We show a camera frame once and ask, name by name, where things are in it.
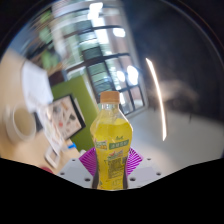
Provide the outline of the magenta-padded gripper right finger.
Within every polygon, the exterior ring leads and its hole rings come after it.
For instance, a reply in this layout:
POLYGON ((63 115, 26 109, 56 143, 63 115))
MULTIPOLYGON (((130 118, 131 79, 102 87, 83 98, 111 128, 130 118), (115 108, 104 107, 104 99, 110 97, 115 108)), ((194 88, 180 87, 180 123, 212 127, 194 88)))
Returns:
POLYGON ((128 188, 140 188, 162 177, 162 172, 149 157, 143 157, 131 148, 126 161, 128 188))

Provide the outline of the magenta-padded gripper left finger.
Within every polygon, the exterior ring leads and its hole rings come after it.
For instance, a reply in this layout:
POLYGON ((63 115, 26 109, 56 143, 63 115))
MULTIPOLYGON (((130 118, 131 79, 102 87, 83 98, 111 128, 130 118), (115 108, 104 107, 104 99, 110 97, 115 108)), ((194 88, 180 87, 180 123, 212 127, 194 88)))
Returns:
POLYGON ((58 176, 78 186, 96 189, 98 185, 96 151, 82 151, 78 158, 70 159, 59 171, 58 176))

